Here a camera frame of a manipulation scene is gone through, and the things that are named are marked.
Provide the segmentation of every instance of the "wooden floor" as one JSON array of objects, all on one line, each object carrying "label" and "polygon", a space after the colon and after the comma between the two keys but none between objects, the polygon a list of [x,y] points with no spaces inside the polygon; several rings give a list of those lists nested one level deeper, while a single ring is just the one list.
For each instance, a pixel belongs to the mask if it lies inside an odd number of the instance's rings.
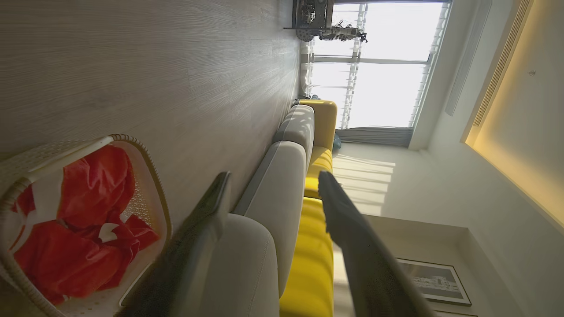
[{"label": "wooden floor", "polygon": [[297,93],[291,14],[292,0],[2,1],[0,159],[125,133],[149,149],[173,224],[220,171],[233,206]]}]

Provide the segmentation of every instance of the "window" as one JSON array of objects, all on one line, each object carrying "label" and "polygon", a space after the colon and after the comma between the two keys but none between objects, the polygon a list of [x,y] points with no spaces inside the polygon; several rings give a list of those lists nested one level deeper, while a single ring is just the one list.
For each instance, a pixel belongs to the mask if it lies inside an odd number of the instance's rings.
[{"label": "window", "polygon": [[333,24],[363,28],[368,43],[309,43],[306,93],[335,101],[337,129],[413,127],[437,59],[449,3],[335,5]]}]

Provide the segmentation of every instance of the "blue object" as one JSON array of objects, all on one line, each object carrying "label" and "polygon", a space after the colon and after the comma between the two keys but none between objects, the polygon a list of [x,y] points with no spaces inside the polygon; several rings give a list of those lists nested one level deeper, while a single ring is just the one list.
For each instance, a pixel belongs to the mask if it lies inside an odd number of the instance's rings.
[{"label": "blue object", "polygon": [[341,148],[341,138],[339,138],[339,136],[335,133],[335,137],[333,138],[333,151],[335,151],[335,149],[340,149]]}]

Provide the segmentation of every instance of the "artwork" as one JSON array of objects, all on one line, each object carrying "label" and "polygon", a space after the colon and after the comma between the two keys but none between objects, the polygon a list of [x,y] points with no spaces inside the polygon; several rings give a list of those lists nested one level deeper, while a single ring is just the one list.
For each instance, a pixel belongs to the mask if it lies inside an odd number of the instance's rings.
[{"label": "artwork", "polygon": [[448,312],[448,311],[435,311],[437,313],[437,317],[478,317],[476,315],[466,315],[466,314],[458,314],[456,312]]},{"label": "artwork", "polygon": [[472,305],[453,266],[406,259],[398,259],[398,262],[428,300],[463,306]]}]

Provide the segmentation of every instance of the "sofa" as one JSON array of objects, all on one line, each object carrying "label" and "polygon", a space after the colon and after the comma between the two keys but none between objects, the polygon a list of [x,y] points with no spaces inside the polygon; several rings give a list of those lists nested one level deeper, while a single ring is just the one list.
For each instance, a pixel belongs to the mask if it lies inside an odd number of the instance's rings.
[{"label": "sofa", "polygon": [[333,243],[318,194],[337,106],[300,100],[272,139],[211,256],[200,316],[333,316]]}]

